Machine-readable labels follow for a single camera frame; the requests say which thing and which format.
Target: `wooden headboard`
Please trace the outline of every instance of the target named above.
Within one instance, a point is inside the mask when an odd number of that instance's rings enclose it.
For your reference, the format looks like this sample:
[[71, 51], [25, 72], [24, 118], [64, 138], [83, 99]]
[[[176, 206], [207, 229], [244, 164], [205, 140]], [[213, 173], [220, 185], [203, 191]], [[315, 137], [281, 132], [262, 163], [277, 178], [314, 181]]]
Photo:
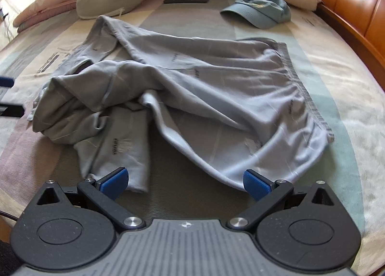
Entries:
[[385, 0], [322, 0], [316, 14], [353, 48], [385, 90]]

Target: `bed sheet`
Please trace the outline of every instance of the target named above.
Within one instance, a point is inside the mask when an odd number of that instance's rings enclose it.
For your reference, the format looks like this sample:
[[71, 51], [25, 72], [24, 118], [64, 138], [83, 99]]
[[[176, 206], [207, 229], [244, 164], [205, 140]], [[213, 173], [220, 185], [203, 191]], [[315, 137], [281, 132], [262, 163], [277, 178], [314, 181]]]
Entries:
[[[294, 68], [335, 140], [322, 159], [298, 182], [326, 180], [359, 227], [363, 243], [353, 269], [368, 275], [385, 262], [385, 94], [351, 48], [314, 13], [292, 8], [292, 20], [260, 30], [236, 15], [219, 11], [234, 0], [208, 4], [163, 5], [146, 0], [118, 17], [132, 25], [181, 37], [244, 39], [267, 37], [285, 42]], [[57, 15], [22, 32], [0, 52], [0, 74], [15, 86], [0, 99], [28, 109], [61, 61], [81, 44], [94, 20], [76, 11]], [[128, 59], [118, 47], [109, 57]], [[168, 145], [151, 125], [151, 179], [148, 194], [126, 191], [118, 202], [151, 217], [228, 219], [253, 203], [244, 192], [227, 187]], [[26, 116], [0, 120], [0, 209], [20, 215], [41, 184], [80, 180], [77, 155], [32, 132]]]

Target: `bed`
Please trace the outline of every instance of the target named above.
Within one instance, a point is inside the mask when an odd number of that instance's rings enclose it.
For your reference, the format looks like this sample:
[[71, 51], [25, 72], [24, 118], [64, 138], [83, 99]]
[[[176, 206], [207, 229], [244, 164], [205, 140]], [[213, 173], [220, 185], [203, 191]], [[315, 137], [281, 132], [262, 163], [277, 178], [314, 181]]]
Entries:
[[[291, 22], [269, 30], [221, 16], [219, 11], [234, 0], [202, 5], [145, 0], [118, 19], [180, 37], [264, 37], [286, 43], [299, 78], [335, 135], [298, 184], [322, 179], [336, 192], [363, 236], [353, 269], [364, 276], [385, 263], [385, 0], [322, 1], [314, 13], [292, 7]], [[19, 216], [47, 179], [63, 186], [80, 180], [75, 150], [32, 132], [26, 117], [41, 86], [94, 23], [69, 11], [23, 31], [0, 52], [0, 74], [16, 78], [0, 98], [27, 108], [20, 120], [0, 121], [0, 209], [5, 212]], [[120, 55], [117, 48], [109, 58], [125, 59]], [[228, 219], [252, 203], [246, 193], [211, 178], [177, 152], [153, 124], [149, 135], [149, 192], [126, 191], [118, 199], [121, 205], [145, 220]]]

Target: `gray sweatshirt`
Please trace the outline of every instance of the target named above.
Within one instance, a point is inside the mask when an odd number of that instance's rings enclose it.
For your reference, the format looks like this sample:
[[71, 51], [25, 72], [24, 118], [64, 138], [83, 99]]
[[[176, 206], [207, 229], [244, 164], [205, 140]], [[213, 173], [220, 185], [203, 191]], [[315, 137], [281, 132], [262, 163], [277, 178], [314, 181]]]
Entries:
[[[118, 43], [132, 59], [103, 60]], [[34, 106], [33, 130], [74, 145], [84, 177], [124, 166], [134, 191], [148, 189], [151, 120], [178, 151], [241, 190], [248, 168], [297, 180], [333, 140], [285, 44], [174, 37], [106, 16]]]

